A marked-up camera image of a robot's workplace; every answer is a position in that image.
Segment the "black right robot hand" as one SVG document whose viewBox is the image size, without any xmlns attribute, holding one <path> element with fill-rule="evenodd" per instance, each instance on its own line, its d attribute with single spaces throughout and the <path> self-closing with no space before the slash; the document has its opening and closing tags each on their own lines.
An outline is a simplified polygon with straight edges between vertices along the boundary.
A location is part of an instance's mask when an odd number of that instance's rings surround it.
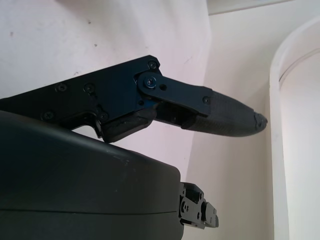
<svg viewBox="0 0 320 240">
<path fill-rule="evenodd" d="M 219 226 L 176 167 L 114 142 L 153 121 L 228 137 L 268 121 L 159 68 L 147 55 L 1 99 L 1 239 L 180 240 L 186 226 Z"/>
</svg>

